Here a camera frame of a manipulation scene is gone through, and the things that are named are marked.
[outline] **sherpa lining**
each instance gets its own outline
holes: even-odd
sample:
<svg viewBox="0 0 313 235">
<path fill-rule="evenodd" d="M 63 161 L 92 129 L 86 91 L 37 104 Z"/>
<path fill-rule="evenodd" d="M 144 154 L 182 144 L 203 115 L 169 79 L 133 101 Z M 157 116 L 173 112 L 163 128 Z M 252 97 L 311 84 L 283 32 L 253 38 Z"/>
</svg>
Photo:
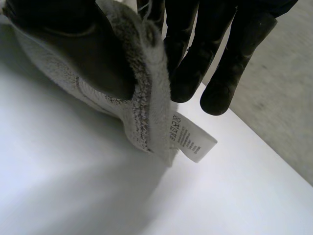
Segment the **sherpa lining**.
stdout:
<svg viewBox="0 0 313 235">
<path fill-rule="evenodd" d="M 122 101 L 96 91 L 53 53 L 16 30 L 18 40 L 31 61 L 52 81 L 94 109 L 119 117 L 134 146 L 171 165 L 175 151 L 170 150 L 168 134 L 170 85 L 161 35 L 129 7 L 110 0 L 97 3 L 111 22 L 134 71 L 137 84 L 132 100 Z M 147 26 L 157 35 L 155 45 L 147 38 Z"/>
</svg>

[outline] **care label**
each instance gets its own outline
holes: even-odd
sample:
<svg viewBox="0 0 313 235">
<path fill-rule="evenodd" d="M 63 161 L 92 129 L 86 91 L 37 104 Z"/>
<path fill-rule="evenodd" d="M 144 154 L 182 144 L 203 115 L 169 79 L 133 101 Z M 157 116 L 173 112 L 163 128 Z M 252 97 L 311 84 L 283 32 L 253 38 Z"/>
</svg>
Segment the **care label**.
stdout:
<svg viewBox="0 0 313 235">
<path fill-rule="evenodd" d="M 217 141 L 184 115 L 173 112 L 170 139 L 190 160 L 198 163 Z"/>
</svg>

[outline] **gloved hand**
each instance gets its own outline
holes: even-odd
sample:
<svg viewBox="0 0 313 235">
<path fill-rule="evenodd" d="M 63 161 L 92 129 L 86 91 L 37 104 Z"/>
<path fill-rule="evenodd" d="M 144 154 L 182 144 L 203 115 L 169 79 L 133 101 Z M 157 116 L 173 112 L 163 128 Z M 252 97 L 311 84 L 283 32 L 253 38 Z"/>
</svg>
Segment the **gloved hand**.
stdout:
<svg viewBox="0 0 313 235">
<path fill-rule="evenodd" d="M 276 17 L 288 12 L 297 0 L 137 0 L 138 12 L 162 30 L 164 10 L 167 34 L 171 97 L 188 101 L 209 69 L 223 36 L 231 26 L 222 59 L 201 97 L 202 109 L 221 115 L 228 109 L 254 50 L 277 23 Z M 187 55 L 195 15 L 195 37 Z"/>
<path fill-rule="evenodd" d="M 132 98 L 133 71 L 95 0 L 6 0 L 3 12 L 16 28 L 58 55 L 96 90 L 123 100 Z"/>
</svg>

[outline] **gray floor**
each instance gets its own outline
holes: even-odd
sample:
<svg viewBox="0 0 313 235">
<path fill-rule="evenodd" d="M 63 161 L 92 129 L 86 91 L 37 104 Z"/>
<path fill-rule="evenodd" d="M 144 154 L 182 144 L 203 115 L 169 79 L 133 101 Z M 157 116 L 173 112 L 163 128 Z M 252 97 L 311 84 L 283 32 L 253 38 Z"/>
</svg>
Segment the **gray floor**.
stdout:
<svg viewBox="0 0 313 235">
<path fill-rule="evenodd" d="M 313 1 L 300 0 L 278 21 L 255 51 L 231 109 L 313 185 Z"/>
</svg>

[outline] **white table surface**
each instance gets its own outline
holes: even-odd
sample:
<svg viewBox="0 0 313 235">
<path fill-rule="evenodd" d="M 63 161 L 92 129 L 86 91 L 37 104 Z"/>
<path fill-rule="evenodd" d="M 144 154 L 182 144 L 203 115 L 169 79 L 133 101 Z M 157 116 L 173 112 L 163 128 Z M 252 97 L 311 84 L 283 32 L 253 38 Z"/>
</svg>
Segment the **white table surface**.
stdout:
<svg viewBox="0 0 313 235">
<path fill-rule="evenodd" d="M 0 234 L 312 235 L 313 188 L 232 111 L 205 114 L 202 90 L 180 112 L 218 144 L 167 169 L 0 28 Z"/>
</svg>

